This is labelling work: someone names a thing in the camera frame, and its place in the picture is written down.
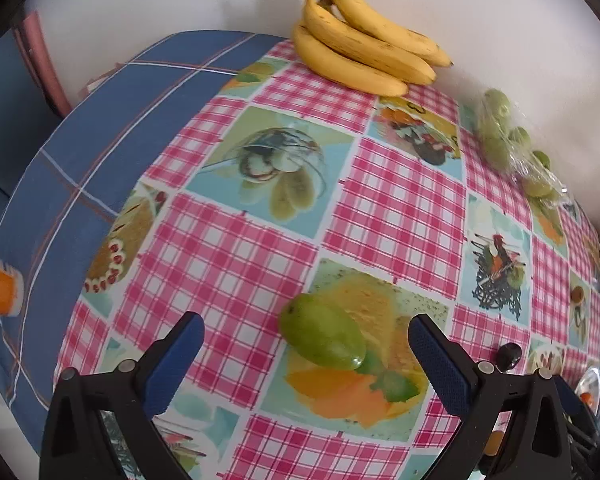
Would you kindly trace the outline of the blue plaid cloth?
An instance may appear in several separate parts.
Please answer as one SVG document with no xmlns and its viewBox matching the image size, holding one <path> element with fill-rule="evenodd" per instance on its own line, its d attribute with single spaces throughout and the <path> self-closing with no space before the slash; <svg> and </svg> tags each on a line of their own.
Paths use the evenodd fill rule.
<svg viewBox="0 0 600 480">
<path fill-rule="evenodd" d="M 23 277 L 20 312 L 0 316 L 0 393 L 34 448 L 86 271 L 133 185 L 230 75 L 274 44 L 236 30 L 167 36 L 79 103 L 29 162 L 0 222 L 0 258 Z"/>
</svg>

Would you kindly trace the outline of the orange with stem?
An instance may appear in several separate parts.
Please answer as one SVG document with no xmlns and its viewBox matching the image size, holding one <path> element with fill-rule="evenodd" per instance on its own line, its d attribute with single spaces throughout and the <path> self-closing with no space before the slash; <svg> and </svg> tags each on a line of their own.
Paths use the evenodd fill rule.
<svg viewBox="0 0 600 480">
<path fill-rule="evenodd" d="M 592 393 L 590 392 L 582 392 L 580 394 L 580 399 L 582 400 L 582 402 L 584 404 L 586 404 L 589 408 L 592 408 L 594 406 L 594 398 Z"/>
</svg>

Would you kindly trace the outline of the bag of green fruits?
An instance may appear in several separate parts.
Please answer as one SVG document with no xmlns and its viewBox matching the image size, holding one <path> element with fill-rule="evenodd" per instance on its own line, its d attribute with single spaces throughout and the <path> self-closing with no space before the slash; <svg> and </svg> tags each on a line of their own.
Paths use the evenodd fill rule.
<svg viewBox="0 0 600 480">
<path fill-rule="evenodd" d="M 554 174 L 550 158 L 534 147 L 532 125 L 506 94 L 491 88 L 477 105 L 477 136 L 483 159 L 521 187 L 524 195 L 548 208 L 569 200 L 568 188 Z"/>
</svg>

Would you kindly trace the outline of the yellow banana bunch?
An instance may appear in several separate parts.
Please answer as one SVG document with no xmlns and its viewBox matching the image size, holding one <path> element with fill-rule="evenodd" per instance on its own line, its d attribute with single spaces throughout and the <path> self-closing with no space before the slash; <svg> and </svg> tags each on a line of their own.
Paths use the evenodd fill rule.
<svg viewBox="0 0 600 480">
<path fill-rule="evenodd" d="M 300 60 L 323 78 L 375 96 L 404 96 L 453 65 L 434 40 L 389 20 L 365 0 L 303 0 L 291 34 Z"/>
</svg>

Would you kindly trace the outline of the silver metal bowl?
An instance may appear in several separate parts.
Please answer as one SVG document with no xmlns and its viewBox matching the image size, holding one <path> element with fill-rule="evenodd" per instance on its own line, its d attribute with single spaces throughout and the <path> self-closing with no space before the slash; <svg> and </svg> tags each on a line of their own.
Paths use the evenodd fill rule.
<svg viewBox="0 0 600 480">
<path fill-rule="evenodd" d="M 579 398 L 582 392 L 592 393 L 594 406 L 590 410 L 600 420 L 600 368 L 598 366 L 589 366 L 579 379 L 574 391 Z"/>
</svg>

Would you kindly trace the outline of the dark plum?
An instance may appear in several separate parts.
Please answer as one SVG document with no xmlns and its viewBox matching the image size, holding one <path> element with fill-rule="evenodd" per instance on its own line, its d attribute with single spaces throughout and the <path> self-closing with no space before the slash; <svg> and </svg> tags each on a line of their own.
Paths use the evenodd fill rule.
<svg viewBox="0 0 600 480">
<path fill-rule="evenodd" d="M 519 344 L 508 342 L 495 353 L 495 365 L 503 373 L 513 370 L 520 362 L 522 351 Z"/>
</svg>

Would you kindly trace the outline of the brown kiwi fruit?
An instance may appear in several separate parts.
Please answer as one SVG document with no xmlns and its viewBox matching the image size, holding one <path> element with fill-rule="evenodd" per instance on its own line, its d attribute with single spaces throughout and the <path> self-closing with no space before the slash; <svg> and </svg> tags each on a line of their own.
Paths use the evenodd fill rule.
<svg viewBox="0 0 600 480">
<path fill-rule="evenodd" d="M 500 422 L 495 426 L 492 430 L 488 440 L 486 440 L 486 445 L 483 449 L 483 454 L 489 457 L 497 456 L 498 450 L 501 447 L 506 431 L 506 423 Z"/>
</svg>

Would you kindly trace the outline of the pink checkered tablecloth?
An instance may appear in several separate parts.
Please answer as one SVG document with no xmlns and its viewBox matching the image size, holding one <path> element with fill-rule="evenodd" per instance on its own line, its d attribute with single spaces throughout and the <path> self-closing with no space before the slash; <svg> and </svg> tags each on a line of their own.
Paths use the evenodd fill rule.
<svg viewBox="0 0 600 480">
<path fill-rule="evenodd" d="M 312 364 L 278 316 L 309 292 L 358 323 L 355 370 Z M 186 311 L 206 334 L 157 420 L 195 479 L 416 479 L 458 421 L 406 339 L 426 313 L 476 360 L 577 382 L 600 360 L 600 248 L 482 161 L 437 90 L 375 99 L 287 41 L 228 78 L 134 185 L 88 269 L 57 365 L 106 372 Z"/>
</svg>

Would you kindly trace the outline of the green mango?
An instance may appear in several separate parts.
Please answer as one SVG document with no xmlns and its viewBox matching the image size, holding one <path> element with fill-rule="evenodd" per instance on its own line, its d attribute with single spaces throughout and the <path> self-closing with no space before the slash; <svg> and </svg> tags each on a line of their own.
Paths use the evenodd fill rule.
<svg viewBox="0 0 600 480">
<path fill-rule="evenodd" d="M 302 292 L 278 316 L 280 336 L 303 359 L 333 370 L 355 370 L 366 357 L 366 341 L 342 307 Z"/>
</svg>

